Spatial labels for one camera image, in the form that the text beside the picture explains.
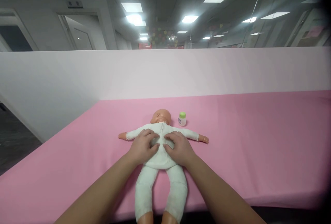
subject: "floor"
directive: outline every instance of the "floor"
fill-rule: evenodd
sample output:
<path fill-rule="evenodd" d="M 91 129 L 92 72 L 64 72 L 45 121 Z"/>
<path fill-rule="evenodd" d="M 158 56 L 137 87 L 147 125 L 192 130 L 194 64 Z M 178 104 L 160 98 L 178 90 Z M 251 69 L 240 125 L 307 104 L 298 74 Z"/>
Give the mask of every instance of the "floor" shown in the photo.
<path fill-rule="evenodd" d="M 0 103 L 0 175 L 40 145 L 41 142 Z"/>

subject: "white doll clothing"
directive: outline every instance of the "white doll clothing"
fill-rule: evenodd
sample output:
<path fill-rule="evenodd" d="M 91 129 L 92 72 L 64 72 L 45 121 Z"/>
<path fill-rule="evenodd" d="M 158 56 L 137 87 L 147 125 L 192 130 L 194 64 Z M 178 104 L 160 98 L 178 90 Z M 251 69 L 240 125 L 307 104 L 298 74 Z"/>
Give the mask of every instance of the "white doll clothing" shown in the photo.
<path fill-rule="evenodd" d="M 173 148 L 174 143 L 171 140 L 166 140 L 164 136 L 173 131 L 178 131 L 185 137 L 197 141 L 199 134 L 189 129 L 179 129 L 169 126 L 164 122 L 160 122 L 147 124 L 137 130 L 128 132 L 127 140 L 132 140 L 137 137 L 143 129 L 151 129 L 160 136 L 159 138 L 153 139 L 151 142 L 151 145 L 159 143 L 160 147 L 158 152 L 144 164 L 136 182 L 134 204 L 136 221 L 145 213 L 152 211 L 152 187 L 159 169 L 164 169 L 170 181 L 170 192 L 165 211 L 168 211 L 177 220 L 177 223 L 180 223 L 187 197 L 187 182 L 183 168 L 173 161 L 165 151 L 163 144 L 168 144 Z"/>

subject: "doll foot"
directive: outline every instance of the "doll foot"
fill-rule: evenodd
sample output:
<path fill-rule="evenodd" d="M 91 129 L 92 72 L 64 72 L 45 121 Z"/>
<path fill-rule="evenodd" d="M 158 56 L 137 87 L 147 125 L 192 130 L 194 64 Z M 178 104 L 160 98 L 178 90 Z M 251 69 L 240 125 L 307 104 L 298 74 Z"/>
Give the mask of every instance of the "doll foot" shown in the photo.
<path fill-rule="evenodd" d="M 147 212 L 141 216 L 137 224 L 153 224 L 153 212 Z"/>
<path fill-rule="evenodd" d="M 178 224 L 178 223 L 176 219 L 168 211 L 164 211 L 161 224 Z"/>

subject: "pink table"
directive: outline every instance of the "pink table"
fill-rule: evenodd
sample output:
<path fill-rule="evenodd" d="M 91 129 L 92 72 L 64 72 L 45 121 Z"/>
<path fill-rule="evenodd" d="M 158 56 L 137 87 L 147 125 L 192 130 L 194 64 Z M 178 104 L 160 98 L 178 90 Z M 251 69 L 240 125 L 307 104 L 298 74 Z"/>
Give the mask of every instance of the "pink table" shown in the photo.
<path fill-rule="evenodd" d="M 118 133 L 148 123 L 159 108 L 173 114 L 177 127 L 177 115 L 187 112 L 187 128 L 210 140 L 192 141 L 195 152 L 251 205 L 311 208 L 326 190 L 331 91 L 100 101 L 0 177 L 0 223 L 53 223 L 128 151 L 130 142 Z M 134 217 L 139 170 L 121 193 L 115 220 Z M 186 211 L 205 209 L 186 177 Z M 156 213 L 168 189 L 160 172 Z"/>

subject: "doll face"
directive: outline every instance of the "doll face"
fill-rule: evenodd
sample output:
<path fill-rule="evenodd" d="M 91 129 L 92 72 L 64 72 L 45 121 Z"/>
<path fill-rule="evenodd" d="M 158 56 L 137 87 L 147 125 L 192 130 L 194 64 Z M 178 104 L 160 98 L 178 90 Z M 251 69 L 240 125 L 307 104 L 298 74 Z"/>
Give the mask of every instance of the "doll face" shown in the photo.
<path fill-rule="evenodd" d="M 151 119 L 151 123 L 165 122 L 166 124 L 171 124 L 171 114 L 168 110 L 159 109 L 156 111 Z"/>

